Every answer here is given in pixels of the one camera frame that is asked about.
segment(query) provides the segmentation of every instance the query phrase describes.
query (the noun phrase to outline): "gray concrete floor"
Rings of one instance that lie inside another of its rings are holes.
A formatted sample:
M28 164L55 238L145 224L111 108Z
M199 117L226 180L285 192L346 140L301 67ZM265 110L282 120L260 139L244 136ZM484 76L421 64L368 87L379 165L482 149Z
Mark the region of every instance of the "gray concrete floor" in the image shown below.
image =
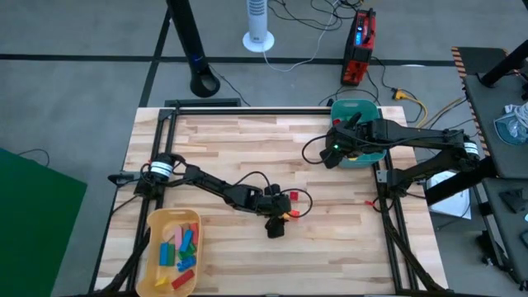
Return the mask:
M309 3L289 0L299 17L321 22L327 15ZM241 0L192 1L209 56L259 56L241 43L247 29ZM521 0L366 0L377 11L375 55L381 59L451 60L451 46L488 46L512 50L528 33L528 11ZM0 54L151 55L165 13L164 1L4 0L0 2ZM270 57L305 58L313 54L319 31L270 14L276 44ZM351 21L323 37L319 58L341 58ZM164 55L182 55L170 28ZM313 106L339 88L339 66L303 65L279 73L265 64L213 64L253 106ZM88 184L54 295L86 292L92 277L115 188L106 176L120 170L148 63L42 62L0 60L0 147L12 152L43 148L54 170ZM411 102L392 101L381 87L381 67L370 67L383 105L402 105L414 118ZM463 95L452 67L387 67L385 81L411 90L433 114ZM148 106L195 98L185 64L160 64ZM365 80L360 88L375 92ZM225 83L214 97L236 97ZM348 92L340 98L366 98ZM470 118L466 105L442 118L445 128ZM462 125L468 134L472 123ZM431 154L417 149L417 159ZM520 296L516 286L493 267L479 262L470 232L437 234L450 288L464 293Z

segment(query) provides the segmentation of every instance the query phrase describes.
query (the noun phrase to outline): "red block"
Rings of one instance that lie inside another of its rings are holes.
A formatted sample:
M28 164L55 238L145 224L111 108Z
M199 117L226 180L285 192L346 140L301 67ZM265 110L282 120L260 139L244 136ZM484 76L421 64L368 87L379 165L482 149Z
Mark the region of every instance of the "red block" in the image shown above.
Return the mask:
M192 231L192 244L194 244L195 247L198 248L198 223L191 224L190 229Z
M174 290L177 290L180 286L187 283L188 280L193 278L195 276L195 272L193 270L188 270L184 274L182 274L180 277L176 278L171 284L172 288Z
M299 200L299 192L297 191L290 192L290 200L293 200L293 201Z

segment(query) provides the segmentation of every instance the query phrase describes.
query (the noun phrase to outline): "wooden tabletop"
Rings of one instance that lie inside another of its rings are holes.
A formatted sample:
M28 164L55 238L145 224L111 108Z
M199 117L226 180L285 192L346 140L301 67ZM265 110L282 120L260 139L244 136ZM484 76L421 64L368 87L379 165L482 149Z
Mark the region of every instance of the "wooden tabletop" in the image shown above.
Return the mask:
M385 118L406 125L402 107L381 109ZM158 110L138 109L124 170L138 171L149 160ZM221 198L192 186L167 189L164 207L190 208L202 217L204 249L196 294L394 292L381 216L365 204L376 197L372 168L328 170L301 158L304 144L329 126L328 115L178 116L172 151L188 163L227 182L259 170L283 189L302 188L313 197L307 216L287 223L284 237L268 239L265 218L233 210ZM307 157L316 160L323 147L324 141L314 142ZM416 164L412 148L397 147L391 153L396 168ZM245 183L265 186L259 176ZM133 185L120 189L115 207L133 190ZM420 186L409 191L423 195ZM96 289L108 284L131 254L140 205L137 199L113 215ZM299 194L292 207L302 213L307 205ZM447 287L427 203L408 196L402 205L412 251L435 281ZM407 284L401 254L398 261Z

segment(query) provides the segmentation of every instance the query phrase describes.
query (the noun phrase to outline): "teal container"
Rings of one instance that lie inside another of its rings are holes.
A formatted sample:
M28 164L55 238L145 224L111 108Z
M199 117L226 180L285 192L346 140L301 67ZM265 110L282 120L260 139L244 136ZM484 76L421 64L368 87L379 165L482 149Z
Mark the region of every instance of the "teal container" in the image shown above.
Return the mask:
M335 101L332 104L332 110L330 111L330 116L332 117L332 122L335 119L341 121L350 120L350 118L355 115L355 113L360 112L361 118L358 123L363 123L368 120L379 119L380 113L378 107L371 101L364 99L340 99ZM378 162L385 157L386 152L382 153L369 153L363 154L358 157L356 160L349 160L344 158L340 163L339 167L341 168L364 168L369 167L370 165Z

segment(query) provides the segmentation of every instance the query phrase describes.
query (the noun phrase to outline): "red battery pack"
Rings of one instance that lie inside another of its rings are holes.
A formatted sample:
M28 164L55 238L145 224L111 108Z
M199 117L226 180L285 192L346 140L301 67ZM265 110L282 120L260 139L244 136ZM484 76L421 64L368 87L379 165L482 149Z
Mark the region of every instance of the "red battery pack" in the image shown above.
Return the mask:
M372 8L368 11L357 11L346 39L341 84L350 86L360 84L369 67L370 56L374 49L375 32L376 13Z

